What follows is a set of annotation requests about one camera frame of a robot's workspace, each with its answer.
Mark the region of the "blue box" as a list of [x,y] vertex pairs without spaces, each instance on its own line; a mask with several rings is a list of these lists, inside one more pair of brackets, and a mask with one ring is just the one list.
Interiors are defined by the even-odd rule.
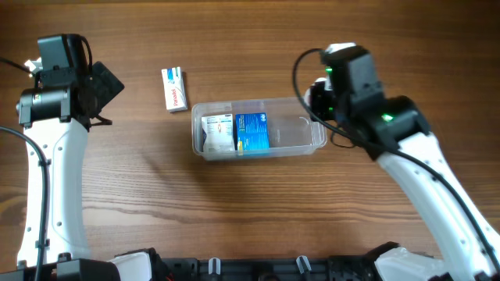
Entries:
[[270,148],[265,112],[237,114],[235,122],[236,148],[240,155],[246,151],[264,151]]

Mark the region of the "white Hansaplast plaster box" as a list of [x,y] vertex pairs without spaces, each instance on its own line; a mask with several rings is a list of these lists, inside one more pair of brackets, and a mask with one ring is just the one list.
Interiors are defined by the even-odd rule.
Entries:
[[204,152],[234,151],[233,115],[203,116],[202,144]]

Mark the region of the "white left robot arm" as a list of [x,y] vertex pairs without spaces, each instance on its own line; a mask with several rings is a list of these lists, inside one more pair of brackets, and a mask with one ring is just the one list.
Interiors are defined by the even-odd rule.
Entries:
[[153,248],[91,258],[82,213],[82,169],[91,119],[124,85],[101,62],[44,63],[17,105],[28,153],[27,217],[16,270],[3,280],[168,280]]

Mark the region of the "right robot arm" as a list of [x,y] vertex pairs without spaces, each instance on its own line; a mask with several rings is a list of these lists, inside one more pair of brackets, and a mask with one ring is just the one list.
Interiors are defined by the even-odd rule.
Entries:
[[499,235],[463,189],[409,98],[386,98],[376,84],[319,78],[298,100],[314,120],[363,148],[401,187],[441,251],[436,259],[388,247],[373,261],[378,278],[499,278]]

